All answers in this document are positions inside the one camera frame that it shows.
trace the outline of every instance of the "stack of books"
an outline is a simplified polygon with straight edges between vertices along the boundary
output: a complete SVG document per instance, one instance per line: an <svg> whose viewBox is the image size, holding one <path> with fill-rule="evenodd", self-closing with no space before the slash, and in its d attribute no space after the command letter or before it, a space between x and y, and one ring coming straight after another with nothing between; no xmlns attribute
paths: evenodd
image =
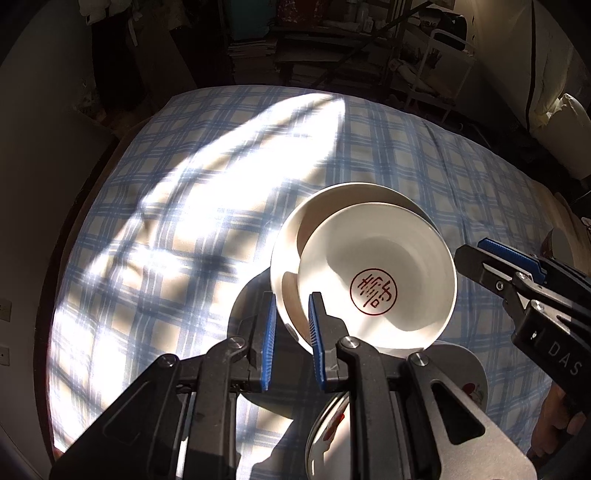
<svg viewBox="0 0 591 480"><path fill-rule="evenodd" d="M228 55L232 58L234 82L237 85L281 85L274 56L277 39L232 43Z"/></svg>

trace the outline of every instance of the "white wall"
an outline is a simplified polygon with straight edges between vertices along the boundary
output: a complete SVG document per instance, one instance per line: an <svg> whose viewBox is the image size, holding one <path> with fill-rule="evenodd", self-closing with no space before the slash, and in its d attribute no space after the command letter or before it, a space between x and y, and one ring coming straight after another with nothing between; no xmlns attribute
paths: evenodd
<svg viewBox="0 0 591 480"><path fill-rule="evenodd" d="M472 68L460 95L456 99L456 109L471 120L486 125L495 130L505 130L514 121L514 116L503 99L491 85L488 72L480 61L482 55L482 35L479 29L480 9L492 9L497 0L456 0L453 12L464 16L467 23L466 40L476 51L477 62ZM423 3L423 0L413 0L412 7ZM435 72L451 89L456 89L466 71L466 63L450 56L443 55L437 63Z"/></svg>
<svg viewBox="0 0 591 480"><path fill-rule="evenodd" d="M72 105L92 75L90 29L76 0L50 0L0 66L0 422L43 477L50 468L33 392L35 315L68 210L111 136Z"/></svg>
<svg viewBox="0 0 591 480"><path fill-rule="evenodd" d="M530 0L456 0L453 11L467 20L467 39L476 47L480 72L525 125L531 70ZM545 113L561 95L572 53L562 28L539 2L535 2L535 20L533 127L547 121Z"/></svg>

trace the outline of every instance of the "red chinese character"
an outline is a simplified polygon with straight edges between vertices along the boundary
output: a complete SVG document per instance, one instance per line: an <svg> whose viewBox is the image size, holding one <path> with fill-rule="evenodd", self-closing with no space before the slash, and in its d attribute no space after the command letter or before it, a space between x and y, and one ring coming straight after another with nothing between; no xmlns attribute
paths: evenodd
<svg viewBox="0 0 591 480"><path fill-rule="evenodd" d="M363 304L363 306L365 307L365 306L366 306L366 305L367 305L367 304L368 304L368 303L371 301L371 299L372 299L372 298L374 298L374 297L375 297L377 294L378 294L378 291L377 291L375 288L374 288L372 291L370 291L370 292L368 293L368 297L369 297L369 298L368 298L368 299L367 299L367 301L366 301L366 302Z"/></svg>
<svg viewBox="0 0 591 480"><path fill-rule="evenodd" d="M384 285L382 285L382 293L379 296L380 300L384 299L384 294L388 294L388 298L384 301L390 301L392 299L392 294L390 293L390 287L388 287L389 284L390 284L390 281L388 280Z"/></svg>
<svg viewBox="0 0 591 480"><path fill-rule="evenodd" d="M363 295L363 289L365 288L366 285L369 284L369 282L371 282L373 278L373 275L370 273L367 277L365 277L361 283L359 285L357 285L357 288L361 288L361 295Z"/></svg>
<svg viewBox="0 0 591 480"><path fill-rule="evenodd" d="M375 287L376 285L380 286L380 282L379 282L380 280L383 281L384 279L382 277L376 277L375 280L373 282L371 282L371 286L372 287Z"/></svg>

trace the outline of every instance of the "blue gripper pad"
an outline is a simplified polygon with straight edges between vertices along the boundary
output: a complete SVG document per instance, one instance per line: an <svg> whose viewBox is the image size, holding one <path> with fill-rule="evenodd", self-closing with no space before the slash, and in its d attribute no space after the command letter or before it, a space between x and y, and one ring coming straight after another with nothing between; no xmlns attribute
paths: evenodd
<svg viewBox="0 0 591 480"><path fill-rule="evenodd" d="M271 370L273 366L273 352L275 349L275 327L277 325L277 301L275 295L271 296L269 313L267 314L267 328L262 344L261 354L261 388L263 392L269 390L271 383Z"/></svg>
<svg viewBox="0 0 591 480"><path fill-rule="evenodd" d="M318 315L316 315L316 307L314 305L314 298L310 295L308 299L308 319L310 323L310 342L312 344L312 352L314 353L314 373L316 374L316 381L321 390L326 388L326 375L324 374L324 345L322 344L322 337L320 336L320 325L318 323Z"/></svg>
<svg viewBox="0 0 591 480"><path fill-rule="evenodd" d="M506 245L495 242L490 238L483 238L478 242L478 248L496 255L503 260L516 265L517 267L529 272L538 285L542 285L546 279L545 273L540 267L540 263L529 255L525 255L519 250L515 250Z"/></svg>

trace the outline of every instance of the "white plate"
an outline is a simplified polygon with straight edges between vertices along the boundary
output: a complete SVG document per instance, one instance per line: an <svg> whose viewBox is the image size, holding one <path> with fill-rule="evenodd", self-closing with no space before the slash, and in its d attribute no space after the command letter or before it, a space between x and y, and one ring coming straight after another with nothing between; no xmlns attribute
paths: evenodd
<svg viewBox="0 0 591 480"><path fill-rule="evenodd" d="M468 384L479 385L480 395L472 394L470 397L486 411L488 382L484 368L476 355L460 345L439 340L425 350L425 353L459 388L465 390ZM308 436L306 472L309 480L350 478L350 434L349 394L339 393L320 413Z"/></svg>
<svg viewBox="0 0 591 480"><path fill-rule="evenodd" d="M437 340L425 353L483 412L488 405L488 380L478 357L462 345Z"/></svg>

